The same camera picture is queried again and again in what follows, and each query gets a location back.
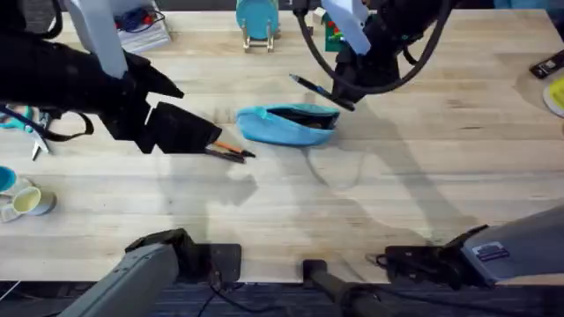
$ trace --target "cup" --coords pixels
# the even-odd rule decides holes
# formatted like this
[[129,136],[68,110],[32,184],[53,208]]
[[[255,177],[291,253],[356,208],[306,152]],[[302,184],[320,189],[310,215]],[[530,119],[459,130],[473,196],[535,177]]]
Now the cup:
[[32,186],[32,182],[19,177],[16,172],[6,166],[0,166],[0,194],[16,195],[22,189]]
[[0,220],[8,222],[23,215],[43,215],[53,210],[55,201],[55,194],[50,191],[33,186],[24,188],[0,209]]

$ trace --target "marker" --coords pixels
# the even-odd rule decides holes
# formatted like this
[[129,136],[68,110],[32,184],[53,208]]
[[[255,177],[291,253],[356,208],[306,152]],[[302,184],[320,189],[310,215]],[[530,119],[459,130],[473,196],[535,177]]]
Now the marker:
[[337,105],[345,108],[346,110],[354,111],[354,104],[351,101],[334,99],[333,96],[331,96],[330,92],[326,91],[320,85],[316,85],[316,84],[310,82],[309,80],[307,80],[306,78],[302,78],[302,77],[300,77],[298,75],[294,75],[294,74],[290,74],[290,78],[293,79],[296,83],[308,88],[312,92],[319,93],[323,97],[327,98],[328,100],[333,101],[334,103],[336,103]]

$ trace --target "label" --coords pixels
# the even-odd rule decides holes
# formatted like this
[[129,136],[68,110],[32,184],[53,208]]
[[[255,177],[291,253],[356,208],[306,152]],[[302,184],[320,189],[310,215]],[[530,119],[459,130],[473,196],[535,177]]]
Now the label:
[[509,251],[500,242],[490,242],[479,247],[473,247],[472,252],[482,262],[489,262],[509,257]]

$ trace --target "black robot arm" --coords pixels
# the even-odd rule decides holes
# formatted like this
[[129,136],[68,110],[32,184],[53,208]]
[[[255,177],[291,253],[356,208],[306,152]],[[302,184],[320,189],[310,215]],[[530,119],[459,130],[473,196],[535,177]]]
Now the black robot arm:
[[[367,94],[391,92],[419,74],[430,59],[442,35],[452,9],[461,0],[381,0],[377,13],[371,14],[363,28],[371,49],[357,55],[346,43],[337,55],[333,70],[323,59],[308,35],[305,16],[309,0],[294,2],[293,13],[298,19],[302,35],[315,60],[334,80],[330,98],[338,103],[356,103]],[[434,22],[436,27],[419,61],[412,58],[407,48],[423,37]],[[404,52],[413,64],[400,78],[397,55]]]
[[[8,16],[13,18],[0,24],[0,102],[38,107],[56,119],[68,111],[82,114],[90,127],[86,134],[93,129],[83,114],[96,114],[114,139],[134,141],[143,153],[150,153],[154,145],[165,153],[199,153],[219,137],[220,128],[177,106],[160,102],[151,108],[145,100],[149,92],[176,98],[184,93],[149,60],[124,52],[128,71],[115,78],[102,70],[95,55],[45,41],[61,32],[56,0],[56,27],[41,34],[24,30],[18,0],[8,3]],[[6,107],[0,112],[25,121]],[[69,139],[26,123],[49,140]]]

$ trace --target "blue pencil case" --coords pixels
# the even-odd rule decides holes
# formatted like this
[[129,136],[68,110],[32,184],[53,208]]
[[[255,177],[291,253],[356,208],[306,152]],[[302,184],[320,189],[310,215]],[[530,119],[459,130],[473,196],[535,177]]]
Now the blue pencil case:
[[237,112],[237,126],[245,138],[268,144],[323,144],[335,132],[339,111],[312,104],[247,107]]

